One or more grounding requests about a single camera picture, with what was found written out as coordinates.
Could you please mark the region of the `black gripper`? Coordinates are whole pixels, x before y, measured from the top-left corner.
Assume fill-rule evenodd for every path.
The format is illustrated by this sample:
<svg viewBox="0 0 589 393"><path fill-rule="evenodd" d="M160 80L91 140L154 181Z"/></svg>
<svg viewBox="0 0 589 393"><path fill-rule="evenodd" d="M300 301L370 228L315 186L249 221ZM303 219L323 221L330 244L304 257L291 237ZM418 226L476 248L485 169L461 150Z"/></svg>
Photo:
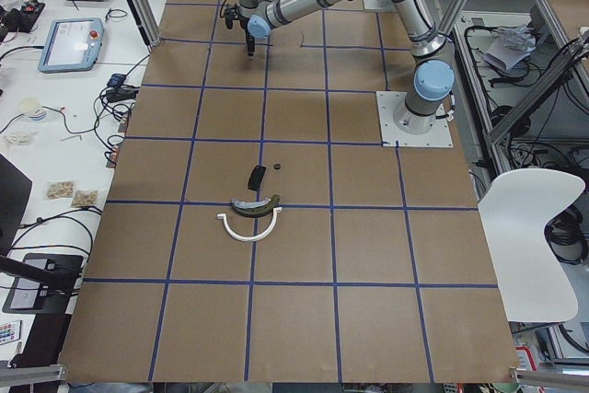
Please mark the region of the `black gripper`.
<svg viewBox="0 0 589 393"><path fill-rule="evenodd" d="M258 36L258 15L256 8L237 6L237 18L246 32L247 56L253 57L256 50L255 38Z"/></svg>

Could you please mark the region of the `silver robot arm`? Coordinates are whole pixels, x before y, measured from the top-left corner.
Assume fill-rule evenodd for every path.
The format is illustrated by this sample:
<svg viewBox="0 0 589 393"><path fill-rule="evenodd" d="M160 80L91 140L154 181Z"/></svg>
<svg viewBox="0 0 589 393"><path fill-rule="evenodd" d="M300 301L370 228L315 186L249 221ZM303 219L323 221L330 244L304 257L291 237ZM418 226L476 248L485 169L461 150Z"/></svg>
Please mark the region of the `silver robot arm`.
<svg viewBox="0 0 589 393"><path fill-rule="evenodd" d="M248 54L252 55L256 40L268 38L274 29L342 1L353 0L238 0L225 6L221 16L227 28L239 24L244 30ZM452 52L425 0L390 1L410 40L415 61L412 88L395 108L395 123L405 133L425 134L456 80Z"/></svg>

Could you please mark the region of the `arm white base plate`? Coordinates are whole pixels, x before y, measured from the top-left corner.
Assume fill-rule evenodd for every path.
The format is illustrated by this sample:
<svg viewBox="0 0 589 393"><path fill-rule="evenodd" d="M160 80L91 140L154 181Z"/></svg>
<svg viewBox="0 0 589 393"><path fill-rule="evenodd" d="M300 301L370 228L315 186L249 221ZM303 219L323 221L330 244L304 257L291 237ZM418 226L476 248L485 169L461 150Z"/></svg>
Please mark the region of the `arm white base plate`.
<svg viewBox="0 0 589 393"><path fill-rule="evenodd" d="M377 91L376 103L384 147L452 148L448 117L443 105L422 117L406 107L406 92Z"/></svg>
<svg viewBox="0 0 589 393"><path fill-rule="evenodd" d="M396 12L391 0L363 0L364 10L373 12Z"/></svg>

